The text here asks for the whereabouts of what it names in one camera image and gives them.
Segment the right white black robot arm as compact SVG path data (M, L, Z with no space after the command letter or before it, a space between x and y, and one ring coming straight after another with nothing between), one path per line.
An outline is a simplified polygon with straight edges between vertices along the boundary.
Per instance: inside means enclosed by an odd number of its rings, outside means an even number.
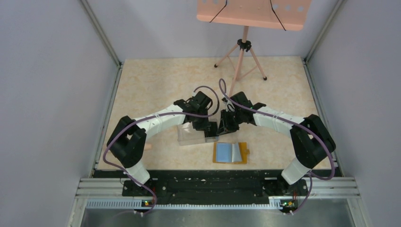
M336 144L318 115L293 116L263 103L253 104L244 92L224 96L222 100L226 109L221 111L219 134L236 132L240 124L247 123L273 129L292 140L295 158L278 176L277 188L281 194L290 195L296 189L296 183L325 158L331 165L331 173L325 179L333 178L332 152Z

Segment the orange leather card holder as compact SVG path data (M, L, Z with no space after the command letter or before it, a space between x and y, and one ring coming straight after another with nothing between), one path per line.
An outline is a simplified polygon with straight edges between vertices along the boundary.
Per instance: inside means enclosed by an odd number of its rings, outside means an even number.
M222 143L215 142L213 148L213 163L218 164L247 164L250 151L246 142Z

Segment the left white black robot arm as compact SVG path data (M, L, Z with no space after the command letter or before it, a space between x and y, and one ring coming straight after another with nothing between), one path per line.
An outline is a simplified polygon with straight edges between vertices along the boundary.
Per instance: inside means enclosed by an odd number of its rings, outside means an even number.
M185 123L191 123L197 131L210 131L208 111L211 106L212 99L199 91L148 116L136 119L124 116L118 121L106 151L111 151L124 173L133 178L133 188L139 195L149 194L152 188L150 174L141 161L146 142L166 129Z

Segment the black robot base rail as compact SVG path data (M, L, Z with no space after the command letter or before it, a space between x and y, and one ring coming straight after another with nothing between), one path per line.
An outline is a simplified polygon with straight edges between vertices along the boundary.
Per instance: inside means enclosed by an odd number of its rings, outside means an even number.
M150 197L157 205L269 204L274 196L299 199L309 177L293 186L278 181L280 170L151 170L141 187L121 170L96 170L93 178L119 179L124 197Z

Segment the clear plastic card box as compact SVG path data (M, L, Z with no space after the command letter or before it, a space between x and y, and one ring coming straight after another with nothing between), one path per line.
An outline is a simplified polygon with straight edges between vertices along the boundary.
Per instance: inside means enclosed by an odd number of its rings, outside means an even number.
M197 145L203 143L213 143L218 140L205 140L204 131L197 131L193 128L192 123L185 123L177 126L178 144L180 146Z

